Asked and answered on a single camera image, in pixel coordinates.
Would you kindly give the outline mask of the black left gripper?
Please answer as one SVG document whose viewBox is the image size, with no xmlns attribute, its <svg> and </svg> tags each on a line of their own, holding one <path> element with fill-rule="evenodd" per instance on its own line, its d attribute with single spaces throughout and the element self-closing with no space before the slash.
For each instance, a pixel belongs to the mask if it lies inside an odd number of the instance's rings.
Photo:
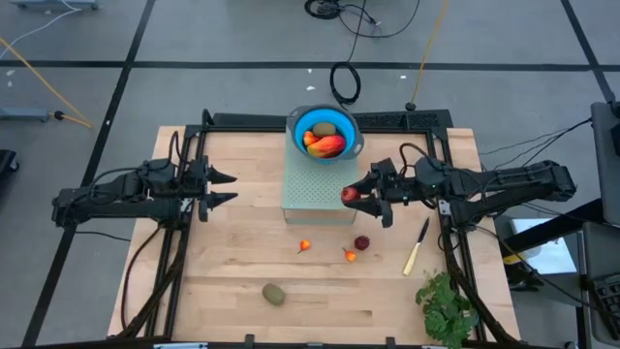
<svg viewBox="0 0 620 349">
<path fill-rule="evenodd" d="M 208 167 L 208 157 L 206 155 L 200 156 L 190 162 L 186 171 L 186 185 L 190 188 L 193 197 L 198 202 L 198 216 L 201 222 L 208 221 L 208 209 L 214 209 L 238 196 L 237 193 L 210 192 L 208 194 L 207 205 L 208 181 L 212 184 L 224 184 L 235 182 L 237 178 L 232 175 L 223 174 L 217 171 L 213 166 Z"/>
</svg>

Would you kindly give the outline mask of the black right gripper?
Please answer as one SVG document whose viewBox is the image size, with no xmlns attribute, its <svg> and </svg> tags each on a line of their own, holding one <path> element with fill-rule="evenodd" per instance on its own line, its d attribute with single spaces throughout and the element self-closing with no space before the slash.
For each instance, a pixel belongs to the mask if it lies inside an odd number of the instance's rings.
<svg viewBox="0 0 620 349">
<path fill-rule="evenodd" d="M 400 174 L 390 158 L 371 164 L 372 174 L 348 185 L 357 191 L 373 191 L 376 197 L 343 201 L 343 205 L 372 216 L 381 216 L 383 228 L 393 224 L 392 204 L 407 205 L 413 199 L 412 181 Z"/>
</svg>

